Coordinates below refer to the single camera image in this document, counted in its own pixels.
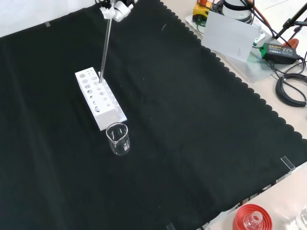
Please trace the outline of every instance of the white test tube rack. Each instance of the white test tube rack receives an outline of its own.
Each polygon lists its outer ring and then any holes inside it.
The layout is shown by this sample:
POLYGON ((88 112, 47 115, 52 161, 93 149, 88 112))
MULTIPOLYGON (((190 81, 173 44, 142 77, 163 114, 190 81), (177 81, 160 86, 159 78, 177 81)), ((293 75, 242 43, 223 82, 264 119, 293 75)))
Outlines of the white test tube rack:
POLYGON ((76 72, 75 75, 100 131, 112 123, 127 120, 106 80, 99 83, 93 67, 76 72))

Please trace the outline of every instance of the metal rod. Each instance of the metal rod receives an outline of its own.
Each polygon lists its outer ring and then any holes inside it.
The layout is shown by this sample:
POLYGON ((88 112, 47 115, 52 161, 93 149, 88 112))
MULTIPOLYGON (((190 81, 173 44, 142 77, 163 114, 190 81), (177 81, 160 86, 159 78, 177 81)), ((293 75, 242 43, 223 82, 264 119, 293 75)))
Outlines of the metal rod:
POLYGON ((112 19, 108 19, 107 25, 106 25, 106 37, 105 37, 104 52, 103 52, 103 54, 102 54, 102 62, 101 62, 99 83, 101 83, 102 80, 103 80, 103 78, 104 78, 105 65, 106 65, 106 53, 107 53, 107 47, 108 47, 108 44, 109 44, 109 37, 110 37, 110 31, 111 31, 111 24, 112 24, 112 19))
POLYGON ((294 25, 294 22, 307 10, 307 3, 293 16, 293 18, 288 19, 283 25, 282 30, 275 36, 275 39, 279 38, 283 33, 294 25))

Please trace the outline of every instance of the label on adapter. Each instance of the label on adapter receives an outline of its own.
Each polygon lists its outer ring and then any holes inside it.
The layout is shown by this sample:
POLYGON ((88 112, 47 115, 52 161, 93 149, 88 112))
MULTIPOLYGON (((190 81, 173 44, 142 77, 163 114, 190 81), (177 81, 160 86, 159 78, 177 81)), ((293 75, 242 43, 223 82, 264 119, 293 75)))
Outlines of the label on adapter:
POLYGON ((283 46, 269 45, 269 52, 275 54, 293 56, 293 50, 283 46))

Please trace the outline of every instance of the yellow device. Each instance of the yellow device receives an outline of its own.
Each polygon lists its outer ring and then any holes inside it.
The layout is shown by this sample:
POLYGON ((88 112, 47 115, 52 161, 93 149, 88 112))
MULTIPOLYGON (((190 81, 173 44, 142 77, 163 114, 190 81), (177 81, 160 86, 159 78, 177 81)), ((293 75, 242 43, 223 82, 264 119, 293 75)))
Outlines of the yellow device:
POLYGON ((208 18, 209 10, 212 6, 211 2, 206 2, 205 4, 201 4, 202 1, 197 1, 193 8, 193 21, 197 22, 206 22, 208 18))

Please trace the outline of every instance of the black stand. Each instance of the black stand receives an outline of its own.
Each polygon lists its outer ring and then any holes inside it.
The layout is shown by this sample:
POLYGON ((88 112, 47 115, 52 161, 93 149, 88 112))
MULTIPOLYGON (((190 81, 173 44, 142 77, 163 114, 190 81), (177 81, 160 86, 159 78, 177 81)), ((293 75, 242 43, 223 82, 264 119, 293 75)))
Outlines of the black stand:
POLYGON ((307 18, 303 22, 298 22, 297 19, 307 10, 307 3, 297 12, 293 18, 289 18, 284 24, 283 29, 276 35, 276 39, 279 38, 287 29, 291 26, 299 25, 299 27, 294 29, 294 34, 290 39, 294 38, 294 36, 302 29, 303 26, 307 26, 307 18))

